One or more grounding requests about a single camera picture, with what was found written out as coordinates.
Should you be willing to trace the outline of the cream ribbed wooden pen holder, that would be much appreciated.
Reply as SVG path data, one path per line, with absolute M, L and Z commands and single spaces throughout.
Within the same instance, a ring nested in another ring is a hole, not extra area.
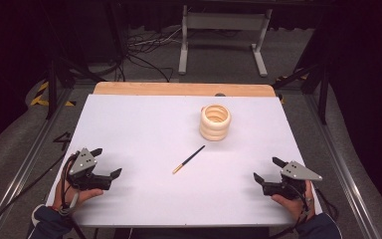
M 203 107 L 200 113 L 200 134 L 207 140 L 219 141 L 224 139 L 232 121 L 229 110 L 221 105 Z

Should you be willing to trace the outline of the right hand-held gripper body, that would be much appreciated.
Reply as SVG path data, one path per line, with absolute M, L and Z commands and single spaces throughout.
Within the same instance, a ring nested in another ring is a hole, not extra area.
M 281 182 L 265 182 L 262 186 L 264 195 L 272 196 L 274 194 L 294 200 L 300 198 L 306 191 L 305 182 L 321 181 L 322 176 L 306 168 L 296 161 L 289 162 L 280 171 Z

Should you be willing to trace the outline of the person's right hand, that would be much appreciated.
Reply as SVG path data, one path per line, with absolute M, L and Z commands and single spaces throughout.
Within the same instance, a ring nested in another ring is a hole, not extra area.
M 284 207 L 294 221 L 301 221 L 302 219 L 308 221 L 315 215 L 314 197 L 309 180 L 305 182 L 305 187 L 304 200 L 288 200 L 278 194 L 272 196 L 272 200 Z

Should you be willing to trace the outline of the person's left hand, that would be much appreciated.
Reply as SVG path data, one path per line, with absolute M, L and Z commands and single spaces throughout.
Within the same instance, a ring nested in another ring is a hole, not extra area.
M 75 208 L 78 208 L 87 200 L 103 195 L 103 191 L 101 189 L 78 191 L 77 189 L 70 187 L 66 181 L 60 180 L 55 190 L 55 198 L 52 208 L 58 210 L 64 204 L 69 205 L 73 201 L 75 195 L 78 196 Z

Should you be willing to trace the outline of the black tripod stand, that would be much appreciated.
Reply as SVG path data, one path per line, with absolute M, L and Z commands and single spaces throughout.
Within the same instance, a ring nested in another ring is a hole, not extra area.
M 49 62 L 47 120 L 53 117 L 59 107 L 57 84 L 61 83 L 64 89 L 71 89 L 76 83 L 71 69 L 94 82 L 103 82 L 102 77 L 86 68 L 86 62 L 80 55 L 78 40 L 73 33 L 74 27 L 68 15 L 67 1 L 39 0 L 44 21 L 41 34 Z
M 302 77 L 306 77 L 304 83 L 300 86 L 300 90 L 305 95 L 312 95 L 316 88 L 319 88 L 319 97 L 317 105 L 317 114 L 320 121 L 326 124 L 326 103 L 329 85 L 329 73 L 325 64 L 315 64 L 307 68 L 296 70 L 287 77 L 279 77 L 272 84 L 275 90 L 278 90 Z

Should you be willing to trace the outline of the grey metal desk frame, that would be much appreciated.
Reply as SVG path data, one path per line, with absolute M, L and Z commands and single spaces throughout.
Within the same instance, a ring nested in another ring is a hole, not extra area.
M 236 30 L 258 31 L 259 39 L 251 45 L 251 50 L 261 77 L 266 77 L 268 71 L 261 53 L 261 49 L 268 31 L 273 10 L 268 9 L 262 14 L 232 14 L 232 13 L 195 13 L 183 6 L 182 11 L 182 42 L 179 57 L 178 73 L 187 73 L 188 60 L 188 30 Z

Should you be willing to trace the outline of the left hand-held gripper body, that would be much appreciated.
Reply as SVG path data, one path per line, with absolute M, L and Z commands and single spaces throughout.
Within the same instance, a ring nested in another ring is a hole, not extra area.
M 93 170 L 96 164 L 96 157 L 93 157 L 87 148 L 78 151 L 69 169 L 69 184 L 81 191 L 90 189 L 109 190 L 111 179 L 109 176 L 94 174 Z

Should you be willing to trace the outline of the black pen with gold end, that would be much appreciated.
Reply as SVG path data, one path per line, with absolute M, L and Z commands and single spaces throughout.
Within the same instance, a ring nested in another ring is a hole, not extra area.
M 201 150 L 203 150 L 206 145 L 202 145 L 195 152 L 193 152 L 188 158 L 181 162 L 175 169 L 173 169 L 172 174 L 176 174 L 183 166 L 185 166 L 190 160 L 192 160 Z

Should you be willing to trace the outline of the aluminium floor rail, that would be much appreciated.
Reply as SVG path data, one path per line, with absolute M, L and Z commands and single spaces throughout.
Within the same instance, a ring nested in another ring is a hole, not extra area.
M 324 124 L 318 116 L 319 107 L 312 95 L 304 95 L 306 104 L 314 117 L 315 123 L 325 140 L 329 153 L 331 155 L 331 165 L 337 175 L 340 185 L 343 188 L 345 196 L 348 200 L 350 208 L 355 216 L 355 219 L 360 227 L 360 230 L 365 239 L 382 239 L 377 227 L 374 225 L 372 217 L 367 209 L 367 206 L 360 194 L 360 191 L 350 174 L 349 169 L 344 161 L 344 158 L 338 152 L 332 134 L 326 124 Z
M 43 144 L 51 131 L 53 123 L 59 116 L 63 106 L 69 99 L 72 89 L 61 90 L 61 93 L 56 98 L 56 108 L 49 119 L 45 119 L 40 127 L 40 130 L 35 137 L 28 153 L 19 166 L 17 173 L 10 182 L 3 198 L 0 201 L 0 221 L 8 208 L 12 207 L 12 204 L 18 199 L 21 193 L 24 191 L 23 187 L 25 182 L 34 167 L 35 160 L 42 150 Z

